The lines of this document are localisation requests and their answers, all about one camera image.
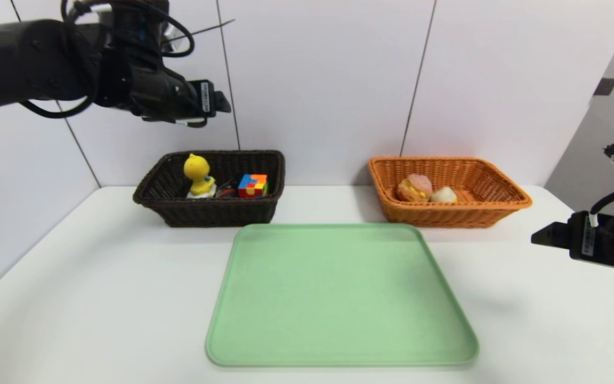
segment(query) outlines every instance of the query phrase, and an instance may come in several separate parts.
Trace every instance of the green tray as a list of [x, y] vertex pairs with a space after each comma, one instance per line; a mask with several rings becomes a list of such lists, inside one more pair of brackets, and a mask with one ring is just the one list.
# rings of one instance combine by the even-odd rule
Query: green tray
[[253, 224], [206, 348], [223, 366], [455, 365], [478, 339], [416, 228]]

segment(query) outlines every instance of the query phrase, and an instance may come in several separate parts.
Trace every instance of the toy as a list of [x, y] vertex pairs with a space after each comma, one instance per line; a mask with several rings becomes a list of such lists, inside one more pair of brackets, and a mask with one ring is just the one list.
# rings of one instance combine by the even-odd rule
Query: toy
[[183, 163], [183, 174], [190, 178], [193, 182], [191, 189], [186, 196], [189, 199], [202, 199], [204, 197], [214, 197], [217, 191], [215, 179], [208, 175], [210, 173], [210, 165], [207, 160], [200, 156], [188, 156], [186, 162]]
[[238, 185], [239, 197], [266, 196], [268, 192], [269, 183], [266, 182], [266, 175], [243, 175], [241, 183]]
[[455, 203], [458, 202], [458, 197], [456, 197], [456, 194], [454, 194], [454, 191], [450, 187], [442, 187], [431, 195], [431, 202]]
[[412, 173], [397, 185], [397, 198], [403, 202], [428, 202], [433, 194], [433, 183], [426, 175]]

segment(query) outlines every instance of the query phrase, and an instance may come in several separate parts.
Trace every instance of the label sticker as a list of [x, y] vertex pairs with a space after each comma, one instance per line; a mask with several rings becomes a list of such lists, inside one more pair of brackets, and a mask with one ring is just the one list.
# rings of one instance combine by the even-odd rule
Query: label sticker
[[596, 243], [596, 229], [592, 227], [587, 216], [584, 223], [584, 238], [582, 239], [582, 255], [594, 256], [594, 244]]
[[200, 97], [203, 100], [203, 111], [210, 112], [210, 90], [207, 83], [200, 83]]

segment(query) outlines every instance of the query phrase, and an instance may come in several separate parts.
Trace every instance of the white wall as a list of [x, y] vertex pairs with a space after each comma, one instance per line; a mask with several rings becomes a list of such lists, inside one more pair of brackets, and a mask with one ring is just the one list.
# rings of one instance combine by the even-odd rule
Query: white wall
[[[614, 78], [614, 56], [605, 76]], [[614, 143], [614, 90], [607, 97], [594, 97], [546, 189], [575, 211], [590, 209], [597, 200], [614, 191], [614, 165], [601, 150], [611, 143]], [[614, 203], [603, 212], [614, 214]]]
[[[16, 21], [0, 0], [0, 23]], [[0, 107], [0, 277], [96, 188], [63, 120]]]
[[[17, 1], [23, 19], [58, 3]], [[224, 39], [236, 112], [200, 130], [92, 107], [70, 119], [102, 185], [135, 185], [165, 153], [278, 149], [288, 184], [369, 182], [401, 152], [433, 0], [172, 0]], [[167, 61], [231, 97], [221, 31]], [[438, 0], [403, 155], [473, 155], [543, 185], [614, 51], [614, 0]]]
[[439, 0], [403, 155], [543, 185], [614, 52], [614, 0]]
[[397, 156], [433, 0], [221, 0], [241, 148], [278, 149], [286, 183], [370, 183]]

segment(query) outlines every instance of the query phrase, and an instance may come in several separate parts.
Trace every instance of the orange wicker basket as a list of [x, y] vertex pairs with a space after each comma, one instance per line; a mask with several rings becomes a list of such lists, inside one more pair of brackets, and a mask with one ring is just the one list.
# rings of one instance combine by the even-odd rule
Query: orange wicker basket
[[[503, 172], [473, 157], [375, 157], [368, 162], [388, 221], [417, 227], [488, 228], [529, 207], [532, 199]], [[451, 187], [456, 203], [410, 203], [397, 199], [397, 185], [411, 173], [426, 175], [433, 188]]]

